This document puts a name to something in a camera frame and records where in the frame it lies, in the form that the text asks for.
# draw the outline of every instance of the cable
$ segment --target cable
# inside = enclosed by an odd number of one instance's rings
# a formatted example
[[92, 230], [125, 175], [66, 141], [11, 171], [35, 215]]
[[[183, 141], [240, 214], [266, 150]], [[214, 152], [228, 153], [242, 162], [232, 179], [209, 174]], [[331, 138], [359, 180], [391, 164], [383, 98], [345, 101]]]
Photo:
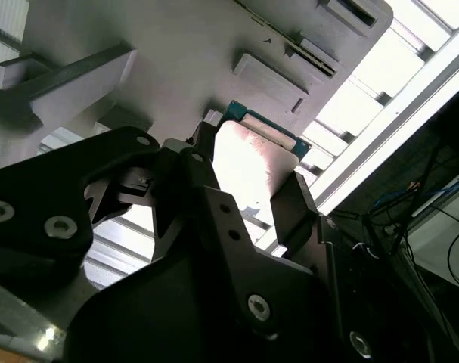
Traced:
[[[459, 190], [459, 182], [452, 185], [451, 187], [449, 188], [443, 188], [443, 189], [438, 189], [436, 191], [428, 191], [426, 193], [426, 195], [434, 195], [434, 194], [438, 194], [438, 193], [448, 193], [449, 191], [456, 191], [456, 190]], [[387, 193], [387, 194], [384, 194], [382, 197], [380, 197], [377, 202], [375, 202], [374, 204], [374, 208], [378, 207], [382, 202], [383, 200], [387, 199], [387, 197], [391, 197], [391, 196], [400, 196], [400, 195], [403, 195], [405, 193], [407, 193], [408, 190], [405, 190], [405, 191], [393, 191], [392, 193]]]
[[456, 281], [456, 284], [459, 285], [459, 277], [456, 276], [456, 274], [454, 273], [452, 267], [451, 267], [451, 251], [453, 249], [453, 246], [456, 244], [456, 242], [459, 240], [459, 234], [456, 236], [456, 238], [451, 242], [451, 244], [449, 245], [449, 248], [448, 248], [448, 258], [447, 258], [447, 262], [448, 262], [448, 270], [449, 270], [449, 273], [451, 274], [451, 276], [453, 277], [454, 281]]
[[379, 211], [382, 210], [384, 207], [393, 208], [397, 204], [400, 204], [402, 201], [404, 201], [406, 198], [410, 197], [412, 195], [412, 193], [414, 193], [416, 190], [417, 190], [417, 187], [410, 188], [410, 189], [406, 190], [404, 193], [402, 193], [400, 195], [397, 195], [394, 199], [391, 199], [391, 200], [386, 201], [386, 202], [379, 203], [378, 206], [372, 207], [371, 210], [369, 211], [369, 213], [372, 213], [372, 214], [378, 216], [379, 214], [382, 213], [382, 212], [379, 212]]
[[429, 175], [431, 173], [431, 170], [433, 168], [434, 161], [436, 160], [439, 151], [441, 150], [441, 145], [442, 142], [439, 142], [436, 147], [434, 147], [433, 152], [431, 153], [431, 156], [429, 158], [429, 161], [427, 162], [426, 169], [424, 170], [424, 174], [422, 178], [420, 178], [420, 187], [416, 190], [414, 193], [414, 198], [412, 199], [411, 205], [408, 208], [408, 211], [406, 213], [406, 216], [404, 218], [404, 222], [402, 223], [399, 232], [397, 234], [397, 237], [395, 238], [394, 244], [392, 245], [392, 248], [390, 251], [387, 253], [388, 255], [392, 256], [399, 251], [399, 245], [401, 244], [402, 238], [404, 237], [405, 232], [408, 229], [409, 223], [412, 220], [412, 212], [417, 208], [418, 203], [419, 203], [419, 198], [421, 194], [423, 193], [424, 190], [424, 185], [426, 185], [427, 179], [429, 178]]
[[407, 230], [405, 232], [405, 236], [404, 236], [404, 240], [405, 240], [405, 243], [406, 243], [406, 246], [408, 248], [408, 253], [409, 253], [409, 256], [411, 257], [411, 261], [412, 261], [412, 266], [414, 267], [414, 271], [417, 275], [417, 278], [419, 279], [419, 281], [421, 282], [422, 286], [424, 287], [424, 290], [427, 292], [427, 294], [430, 296], [431, 300], [434, 302], [434, 305], [436, 306], [436, 308], [438, 309], [439, 311], [439, 314], [441, 315], [441, 320], [442, 320], [442, 324], [444, 325], [445, 329], [446, 329], [446, 333], [448, 335], [448, 337], [450, 339], [451, 338], [451, 331], [449, 330], [449, 326], [448, 326], [448, 321], [446, 320], [446, 317], [444, 315], [444, 312], [442, 311], [441, 307], [438, 305], [438, 302], [436, 300], [436, 298], [434, 297], [433, 293], [431, 292], [431, 290], [429, 290], [428, 286], [426, 285], [426, 282], [424, 281], [423, 277], [420, 275], [420, 272], [417, 268], [417, 263], [416, 263], [416, 259], [414, 258], [414, 252], [412, 251], [412, 247], [411, 245], [409, 244], [409, 240], [408, 240], [408, 232], [409, 230]]
[[429, 206], [430, 208], [433, 208], [435, 210], [438, 210], [440, 211], [441, 213], [443, 214], [446, 214], [449, 218], [453, 218], [456, 222], [459, 222], [459, 219], [456, 218], [455, 216], [453, 216], [452, 214], [449, 214], [448, 212], [446, 212], [445, 210], [442, 210], [441, 208], [438, 208], [437, 206], [433, 206], [433, 205], [430, 205]]

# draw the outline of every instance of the black cable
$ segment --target black cable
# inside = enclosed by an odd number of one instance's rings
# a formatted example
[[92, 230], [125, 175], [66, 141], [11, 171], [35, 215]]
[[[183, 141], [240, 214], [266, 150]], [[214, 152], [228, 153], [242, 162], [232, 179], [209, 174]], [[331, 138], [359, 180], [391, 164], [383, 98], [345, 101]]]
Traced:
[[456, 244], [456, 242], [459, 240], [459, 234], [456, 236], [456, 238], [451, 242], [451, 244], [449, 245], [449, 248], [448, 248], [448, 258], [447, 258], [447, 262], [448, 262], [448, 270], [449, 270], [449, 273], [451, 274], [451, 276], [453, 277], [454, 281], [456, 281], [456, 284], [459, 285], [459, 277], [456, 276], [456, 274], [454, 273], [453, 271], [453, 268], [451, 267], [451, 251], [453, 249], [453, 246]]
[[459, 219], [456, 218], [455, 216], [453, 216], [452, 214], [449, 214], [448, 212], [446, 212], [445, 210], [442, 210], [441, 208], [438, 208], [437, 206], [433, 206], [433, 205], [430, 205], [429, 206], [430, 208], [433, 208], [435, 210], [438, 210], [440, 211], [441, 213], [443, 214], [446, 214], [449, 218], [453, 218], [456, 222], [459, 222]]
[[374, 216], [378, 216], [379, 214], [382, 214], [385, 212], [385, 210], [381, 210], [381, 209], [383, 209], [384, 207], [393, 208], [394, 206], [399, 205], [404, 200], [409, 198], [416, 190], [417, 190], [417, 187], [410, 188], [406, 190], [403, 194], [400, 194], [396, 196], [395, 198], [388, 200], [386, 202], [382, 202], [378, 206], [372, 207], [369, 213], [371, 213]]
[[436, 308], [438, 309], [439, 311], [439, 314], [441, 315], [441, 320], [442, 320], [442, 324], [444, 325], [445, 329], [446, 329], [446, 333], [448, 335], [448, 337], [450, 339], [451, 338], [451, 331], [449, 331], [449, 326], [448, 326], [448, 321], [446, 320], [446, 317], [444, 315], [444, 312], [442, 311], [441, 307], [439, 306], [436, 298], [434, 297], [434, 294], [431, 292], [431, 290], [429, 290], [428, 286], [426, 285], [426, 282], [424, 281], [423, 277], [420, 275], [420, 272], [419, 272], [419, 269], [417, 267], [417, 263], [416, 263], [416, 259], [414, 258], [414, 252], [412, 251], [412, 247], [411, 245], [409, 244], [409, 240], [408, 240], [408, 230], [405, 232], [405, 236], [404, 236], [404, 240], [405, 240], [405, 243], [407, 245], [407, 248], [408, 248], [408, 253], [409, 253], [409, 256], [411, 257], [411, 261], [412, 261], [412, 265], [414, 267], [414, 271], [416, 272], [416, 275], [417, 275], [417, 278], [419, 279], [419, 281], [421, 282], [421, 284], [423, 285], [424, 287], [424, 290], [427, 292], [427, 294], [430, 296], [431, 300], [434, 302], [434, 305], [436, 305]]
[[431, 170], [433, 168], [434, 161], [436, 160], [440, 150], [441, 150], [442, 142], [439, 142], [436, 147], [434, 147], [433, 152], [431, 153], [431, 156], [429, 158], [429, 161], [427, 162], [426, 169], [424, 170], [423, 176], [420, 178], [420, 187], [415, 191], [414, 193], [414, 198], [412, 199], [411, 205], [408, 208], [408, 212], [406, 213], [406, 216], [404, 218], [404, 221], [399, 229], [399, 232], [397, 234], [397, 237], [395, 238], [394, 244], [392, 245], [392, 248], [388, 252], [390, 256], [395, 255], [397, 251], [399, 251], [399, 245], [401, 244], [402, 238], [404, 237], [405, 232], [408, 229], [409, 223], [412, 220], [412, 213], [415, 211], [415, 209], [418, 207], [419, 199], [420, 196], [422, 195], [424, 191], [424, 185], [427, 182], [427, 179], [429, 178], [429, 175], [431, 173]]

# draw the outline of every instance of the gray surface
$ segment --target gray surface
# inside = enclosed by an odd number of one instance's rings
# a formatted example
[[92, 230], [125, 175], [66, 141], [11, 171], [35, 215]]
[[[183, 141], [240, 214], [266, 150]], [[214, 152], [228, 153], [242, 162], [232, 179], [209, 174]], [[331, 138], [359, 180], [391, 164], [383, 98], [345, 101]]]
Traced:
[[29, 0], [0, 0], [0, 30], [20, 42], [29, 10]]
[[[43, 297], [43, 304], [50, 300], [50, 297]], [[58, 329], [45, 316], [41, 315], [41, 309], [36, 306], [36, 310], [32, 306], [28, 306], [30, 301], [19, 299], [11, 292], [8, 292], [0, 286], [0, 324], [12, 331], [16, 336], [26, 342], [36, 346], [41, 338], [44, 337], [47, 329], [54, 330], [55, 339], [52, 344], [45, 347], [44, 354], [46, 358], [59, 358], [64, 341], [64, 332]]]
[[15, 352], [23, 357], [29, 357], [34, 361], [46, 361], [48, 359], [48, 357], [36, 349], [32, 342], [8, 335], [0, 334], [0, 349], [7, 352]]
[[[308, 3], [314, 7], [316, 2]], [[288, 17], [285, 21], [293, 23]], [[325, 21], [333, 29], [335, 18]], [[330, 30], [319, 32], [322, 44], [325, 34], [339, 36]], [[117, 98], [154, 121], [150, 133], [160, 142], [191, 136], [207, 109], [224, 110], [233, 99], [281, 124], [298, 124], [295, 131], [301, 133], [346, 78], [335, 76], [330, 88], [310, 91], [316, 104], [305, 105], [300, 118], [284, 112], [277, 102], [232, 74], [241, 54], [251, 52], [302, 88], [314, 80], [285, 55], [282, 40], [231, 0], [36, 0], [30, 4], [23, 46], [66, 64], [119, 39], [137, 48], [138, 57]], [[377, 39], [341, 40], [334, 51], [339, 61], [349, 49], [355, 52], [344, 62], [351, 71]], [[352, 42], [357, 40], [367, 45], [354, 48]]]
[[291, 112], [298, 115], [301, 107], [309, 98], [306, 90], [273, 71], [251, 54], [243, 54], [234, 68], [234, 74], [279, 102], [285, 113]]
[[106, 112], [98, 122], [110, 129], [117, 129], [123, 126], [134, 126], [145, 131], [150, 128], [152, 123], [144, 115], [136, 114], [118, 104]]
[[[440, 208], [459, 219], [459, 193]], [[409, 233], [409, 244], [417, 264], [457, 285], [449, 272], [447, 255], [451, 242], [458, 235], [459, 222], [437, 210], [431, 213]], [[459, 278], [459, 240], [453, 246], [450, 262]]]
[[[126, 78], [134, 56], [135, 51], [129, 46], [118, 45], [0, 90], [0, 167], [35, 156], [44, 137]], [[0, 79], [18, 65], [10, 62], [7, 67], [0, 67]]]
[[245, 5], [272, 22], [287, 34], [301, 33], [325, 54], [342, 64], [350, 72], [360, 63], [372, 45], [392, 22], [392, 9], [384, 0], [354, 0], [371, 9], [375, 24], [361, 36], [329, 12], [328, 0], [243, 0]]
[[269, 202], [298, 165], [298, 158], [235, 121], [216, 135], [212, 167], [222, 191], [232, 194], [240, 210]]
[[8, 89], [50, 71], [34, 55], [15, 58], [0, 63], [0, 89]]

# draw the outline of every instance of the bright light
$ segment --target bright light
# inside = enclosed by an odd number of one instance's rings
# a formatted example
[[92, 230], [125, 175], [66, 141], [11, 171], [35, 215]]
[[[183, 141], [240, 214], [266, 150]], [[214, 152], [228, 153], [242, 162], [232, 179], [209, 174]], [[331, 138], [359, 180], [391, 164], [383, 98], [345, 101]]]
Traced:
[[275, 257], [282, 257], [283, 256], [283, 253], [287, 252], [288, 249], [285, 247], [285, 246], [278, 246], [274, 249], [273, 252], [271, 252], [271, 254]]
[[[368, 70], [362, 73], [364, 76], [368, 76], [368, 74], [372, 73], [371, 71], [375, 68], [376, 67], [366, 66], [366, 69]], [[382, 72], [382, 69], [380, 69], [380, 72], [375, 73], [381, 74], [386, 72]], [[325, 125], [329, 125], [330, 127], [337, 127], [338, 129], [348, 131], [352, 135], [357, 136], [362, 132], [363, 129], [365, 129], [370, 121], [374, 119], [374, 117], [382, 110], [382, 108], [383, 106], [381, 104], [375, 101], [367, 93], [363, 92], [358, 86], [354, 85], [350, 81], [346, 81], [342, 84], [338, 91], [336, 91], [335, 95], [330, 99], [325, 107], [323, 107], [323, 109], [320, 111], [317, 116], [317, 120], [321, 121]], [[317, 164], [314, 165], [323, 170], [327, 168], [321, 168]]]
[[318, 146], [312, 146], [310, 151], [303, 157], [302, 162], [306, 165], [317, 166], [325, 170], [333, 162], [333, 157]]
[[303, 132], [303, 136], [335, 156], [340, 155], [347, 147], [347, 143], [344, 140], [315, 121], [310, 123]]
[[295, 168], [295, 172], [300, 174], [304, 179], [307, 185], [312, 185], [312, 183], [316, 180], [317, 176], [314, 174], [311, 174], [308, 170], [302, 168], [300, 165], [298, 165]]
[[432, 50], [437, 51], [449, 39], [451, 35], [449, 31], [435, 22], [422, 5], [405, 0], [386, 0], [386, 2], [394, 10], [394, 17]]
[[459, 0], [421, 0], [452, 29], [459, 28]]
[[45, 335], [42, 336], [42, 338], [38, 341], [38, 344], [36, 345], [36, 348], [39, 351], [44, 351], [48, 345], [49, 342], [51, 342], [54, 339], [54, 329], [52, 327], [49, 327], [46, 329]]
[[[459, 32], [436, 53], [385, 107], [343, 154], [312, 184], [310, 192], [321, 213], [327, 215], [355, 190], [381, 163], [413, 135], [459, 90]], [[435, 90], [435, 79], [444, 85]], [[420, 102], [421, 107], [412, 104]], [[379, 145], [373, 142], [381, 137]], [[339, 184], [335, 181], [346, 176]]]
[[276, 228], [271, 227], [266, 233], [256, 242], [255, 246], [261, 250], [267, 250], [273, 242], [276, 241]]
[[[385, 92], [395, 97], [423, 65], [424, 61], [412, 52], [402, 38], [393, 29], [388, 29], [352, 75], [377, 94]], [[358, 135], [382, 110], [382, 106], [355, 88], [346, 86], [343, 91], [338, 90], [335, 95], [341, 94], [340, 104], [333, 105], [331, 111], [342, 120], [340, 122], [349, 124], [348, 129], [342, 126], [344, 130]]]

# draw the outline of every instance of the black metal bracket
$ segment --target black metal bracket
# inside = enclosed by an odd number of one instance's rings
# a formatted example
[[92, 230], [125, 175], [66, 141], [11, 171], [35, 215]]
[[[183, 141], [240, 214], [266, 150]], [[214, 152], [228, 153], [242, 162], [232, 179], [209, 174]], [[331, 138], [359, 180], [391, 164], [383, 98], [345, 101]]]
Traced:
[[[110, 179], [130, 166], [150, 165], [158, 150], [154, 138], [123, 128], [0, 169], [0, 201], [14, 211], [0, 222], [0, 277], [62, 284], [74, 276], [93, 239], [96, 213], [92, 208], [90, 217], [89, 204], [103, 206]], [[68, 220], [47, 226], [59, 216]], [[54, 234], [59, 228], [59, 236], [50, 237], [47, 228]], [[66, 239], [63, 230], [68, 228], [74, 233]]]

